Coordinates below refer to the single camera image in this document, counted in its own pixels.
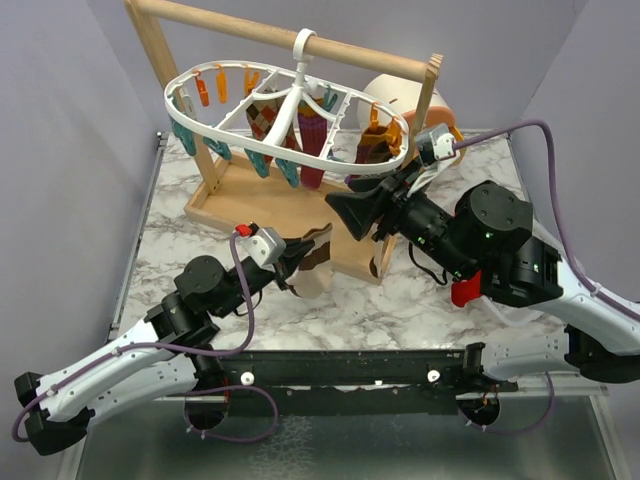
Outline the beige brown striped sock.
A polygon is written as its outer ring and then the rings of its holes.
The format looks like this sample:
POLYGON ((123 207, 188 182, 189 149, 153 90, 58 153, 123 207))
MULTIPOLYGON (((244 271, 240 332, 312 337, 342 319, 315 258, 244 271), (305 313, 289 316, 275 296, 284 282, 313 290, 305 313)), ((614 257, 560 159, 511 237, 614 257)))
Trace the beige brown striped sock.
POLYGON ((394 248, 394 237, 387 236, 384 240, 375 241, 373 246, 374 251, 369 262, 369 270, 375 279, 381 280, 386 273, 394 248))
POLYGON ((315 299, 329 290, 332 282, 331 223, 307 231, 302 241, 311 241, 311 250, 303 257, 294 275, 287 280, 290 292, 299 298, 315 299))

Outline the maroon striped sock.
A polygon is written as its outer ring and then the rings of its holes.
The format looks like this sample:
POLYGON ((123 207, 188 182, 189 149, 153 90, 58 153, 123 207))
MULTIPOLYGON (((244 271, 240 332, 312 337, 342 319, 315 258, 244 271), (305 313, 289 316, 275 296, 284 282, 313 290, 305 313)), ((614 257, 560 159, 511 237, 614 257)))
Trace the maroon striped sock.
POLYGON ((356 164, 368 163, 368 158, 375 147, 382 145, 386 147, 386 126, 367 127, 361 134, 356 148, 356 164))
MULTIPOLYGON (((327 136, 327 120, 313 110, 306 102, 301 102, 297 113, 299 133, 302 141, 302 152, 318 156, 325 144, 327 136)), ((324 171, 302 165, 300 180, 304 187, 317 190, 323 180, 324 171)))

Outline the white oval clip hanger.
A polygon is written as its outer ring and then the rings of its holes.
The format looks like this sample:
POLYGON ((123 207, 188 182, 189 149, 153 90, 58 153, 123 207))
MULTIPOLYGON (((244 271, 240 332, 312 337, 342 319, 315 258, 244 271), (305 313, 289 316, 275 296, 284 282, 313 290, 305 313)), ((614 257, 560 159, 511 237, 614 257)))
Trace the white oval clip hanger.
POLYGON ((238 146, 259 152, 275 159, 284 159, 300 166, 305 165, 327 172, 349 175, 385 173, 400 167, 409 154, 409 126, 406 120, 397 115, 386 102, 377 100, 359 90, 308 75, 307 68, 313 57, 306 54, 304 49, 309 40, 315 36, 316 33, 310 29, 302 29, 296 35, 292 47, 293 58, 297 61, 294 71, 256 62, 243 63, 235 60, 222 60, 197 65, 191 70, 178 75, 164 88, 164 105, 168 115, 175 123, 193 134, 226 143, 230 146, 238 146), (242 68, 244 66, 262 72, 266 77, 244 99, 239 101, 231 111, 226 113, 219 123, 215 125, 202 123, 189 117, 174 105, 184 84, 195 79, 199 74, 220 68, 242 68), (228 126, 234 123, 236 118, 241 116, 254 100, 268 100, 280 97, 284 98, 280 112, 270 132, 262 141, 236 134, 228 129, 228 126), (354 101, 366 103, 369 106, 371 106, 372 102, 377 101, 379 103, 379 112, 387 115, 390 120, 393 116, 402 118, 403 136, 398 155, 380 164, 346 163, 330 157, 329 152, 334 146, 334 137, 340 131, 345 113, 354 101), (282 146, 289 125, 293 124, 297 118, 297 110, 301 102, 306 102, 328 122, 326 141, 318 156, 311 156, 282 146))

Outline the brown ribbed sock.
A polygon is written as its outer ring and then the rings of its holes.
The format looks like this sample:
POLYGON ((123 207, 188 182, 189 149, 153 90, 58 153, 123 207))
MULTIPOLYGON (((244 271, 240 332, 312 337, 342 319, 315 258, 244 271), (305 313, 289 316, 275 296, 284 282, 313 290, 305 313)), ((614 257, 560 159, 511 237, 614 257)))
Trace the brown ribbed sock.
POLYGON ((386 140, 382 140, 376 143, 370 150, 367 157, 368 164, 380 164, 387 162, 390 158, 393 158, 394 154, 391 151, 389 144, 386 140))

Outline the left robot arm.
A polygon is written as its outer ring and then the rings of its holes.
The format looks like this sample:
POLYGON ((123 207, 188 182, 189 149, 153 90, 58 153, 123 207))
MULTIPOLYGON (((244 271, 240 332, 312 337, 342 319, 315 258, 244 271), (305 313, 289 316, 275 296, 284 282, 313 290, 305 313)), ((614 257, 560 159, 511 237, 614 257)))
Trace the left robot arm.
POLYGON ((286 289, 313 248, 311 240, 261 229, 232 234, 231 269, 210 255, 192 259, 175 278, 175 291, 119 337, 54 373, 15 379, 22 409, 13 440, 52 455, 138 403, 214 392, 220 359, 242 353, 253 340, 253 296, 272 282, 286 289))

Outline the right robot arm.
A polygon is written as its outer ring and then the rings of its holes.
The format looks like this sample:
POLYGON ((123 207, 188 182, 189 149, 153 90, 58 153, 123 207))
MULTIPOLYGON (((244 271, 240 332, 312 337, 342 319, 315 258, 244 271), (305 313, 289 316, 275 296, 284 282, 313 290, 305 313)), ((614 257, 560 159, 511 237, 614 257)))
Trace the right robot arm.
POLYGON ((513 308, 554 316, 561 331, 539 341, 469 345, 459 367, 461 383, 481 391, 492 382, 542 372, 575 372, 594 381, 639 378, 638 305, 625 312, 575 273, 567 253, 536 238, 533 208, 510 190, 484 181, 467 190, 452 213, 426 193, 411 192, 401 174, 358 178, 326 203, 356 240, 399 234, 452 276, 513 308))

